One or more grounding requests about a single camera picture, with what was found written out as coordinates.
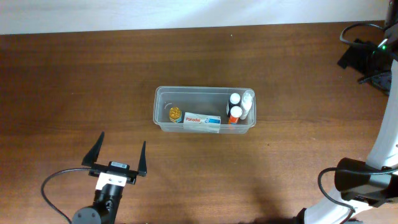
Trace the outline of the white Panadol medicine box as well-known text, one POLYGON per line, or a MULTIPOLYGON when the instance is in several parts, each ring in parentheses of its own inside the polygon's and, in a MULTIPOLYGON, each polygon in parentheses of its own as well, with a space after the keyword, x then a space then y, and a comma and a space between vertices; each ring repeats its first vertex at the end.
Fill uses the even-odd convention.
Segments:
POLYGON ((186 112, 183 119, 183 128, 189 131, 203 133, 219 133, 221 118, 219 116, 186 112))

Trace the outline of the white plastic bottle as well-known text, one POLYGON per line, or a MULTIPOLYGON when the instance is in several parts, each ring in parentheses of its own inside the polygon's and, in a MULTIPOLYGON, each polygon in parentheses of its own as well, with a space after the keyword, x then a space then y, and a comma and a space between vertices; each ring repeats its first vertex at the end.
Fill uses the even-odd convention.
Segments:
POLYGON ((240 116, 241 120, 247 118, 249 111, 252 108, 252 103, 254 99, 254 91, 253 90, 246 90, 241 98, 241 109, 243 111, 242 115, 240 116))

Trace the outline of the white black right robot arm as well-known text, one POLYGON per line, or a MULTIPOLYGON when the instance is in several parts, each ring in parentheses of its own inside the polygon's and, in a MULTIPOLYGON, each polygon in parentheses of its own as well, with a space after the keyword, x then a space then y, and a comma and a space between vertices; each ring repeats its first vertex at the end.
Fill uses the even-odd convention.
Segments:
POLYGON ((384 25, 378 28, 384 33, 379 44, 345 39, 349 30, 361 25, 342 30, 340 41, 349 49, 338 65, 355 69, 362 75, 358 83, 387 95, 379 133, 365 161, 345 157, 319 173, 323 198, 303 208, 291 223, 355 223, 354 216, 361 212, 397 203, 397 1, 388 2, 384 25))

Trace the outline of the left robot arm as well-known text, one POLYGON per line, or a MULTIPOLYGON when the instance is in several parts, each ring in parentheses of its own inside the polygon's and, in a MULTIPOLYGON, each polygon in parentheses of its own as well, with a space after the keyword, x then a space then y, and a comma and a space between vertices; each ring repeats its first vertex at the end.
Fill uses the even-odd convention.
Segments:
POLYGON ((95 196, 90 206, 75 212, 72 224, 114 224, 123 190, 127 184, 134 185, 137 177, 147 175, 146 143, 141 149, 137 170, 120 162, 111 161, 108 165, 98 164, 104 133, 101 133, 94 146, 82 160, 82 165, 89 168, 88 175, 97 178, 95 196))

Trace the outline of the gold-lidded balm jar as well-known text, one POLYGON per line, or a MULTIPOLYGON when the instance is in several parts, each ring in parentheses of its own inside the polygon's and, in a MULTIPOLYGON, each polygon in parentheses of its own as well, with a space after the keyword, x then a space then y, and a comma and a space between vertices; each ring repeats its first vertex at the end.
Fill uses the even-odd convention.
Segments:
POLYGON ((173 123, 179 123, 182 120, 182 111, 178 107, 172 107, 169 111, 169 118, 173 123))

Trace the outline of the orange tube white cap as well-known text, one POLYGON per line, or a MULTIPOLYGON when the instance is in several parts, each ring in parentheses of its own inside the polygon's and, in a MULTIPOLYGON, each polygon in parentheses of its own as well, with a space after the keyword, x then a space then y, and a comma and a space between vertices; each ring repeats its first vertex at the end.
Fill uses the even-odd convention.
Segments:
POLYGON ((243 113, 243 110, 240 106, 234 106, 230 110, 230 116, 229 116, 229 121, 228 124, 237 124, 238 120, 240 119, 241 115, 243 113))

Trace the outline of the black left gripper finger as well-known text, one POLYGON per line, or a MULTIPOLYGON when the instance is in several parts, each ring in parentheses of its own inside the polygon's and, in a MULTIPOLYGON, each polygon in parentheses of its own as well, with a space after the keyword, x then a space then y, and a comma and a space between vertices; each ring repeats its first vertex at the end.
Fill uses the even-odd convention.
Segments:
POLYGON ((93 147, 84 156, 82 163, 81 163, 83 166, 91 167, 97 161, 99 153, 100 153, 100 149, 102 147, 103 139, 104 139, 104 131, 101 132, 98 140, 95 142, 93 147))
POLYGON ((147 175, 147 162, 146 162, 146 142, 143 142, 141 155, 137 168, 138 176, 145 177, 147 175))

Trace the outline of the black bottle white cap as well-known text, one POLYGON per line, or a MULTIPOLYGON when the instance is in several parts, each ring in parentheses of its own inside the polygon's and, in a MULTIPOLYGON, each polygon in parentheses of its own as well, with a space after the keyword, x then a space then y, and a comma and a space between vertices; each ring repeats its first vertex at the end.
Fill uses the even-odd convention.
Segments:
POLYGON ((241 101, 241 96, 239 93, 232 93, 230 95, 228 103, 226 105, 227 117, 230 117, 232 107, 238 106, 240 101, 241 101))

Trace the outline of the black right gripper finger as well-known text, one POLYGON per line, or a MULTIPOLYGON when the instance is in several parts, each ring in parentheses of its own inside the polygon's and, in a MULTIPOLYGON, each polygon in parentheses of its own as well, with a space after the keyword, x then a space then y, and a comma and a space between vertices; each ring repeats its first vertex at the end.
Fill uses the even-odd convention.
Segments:
POLYGON ((368 83, 383 94, 389 96, 392 84, 392 73, 390 70, 383 70, 374 75, 364 76, 358 80, 359 84, 368 83))
POLYGON ((351 67, 363 75, 369 75, 372 72, 372 55, 372 50, 349 47, 349 49, 339 59, 337 65, 342 69, 351 67))

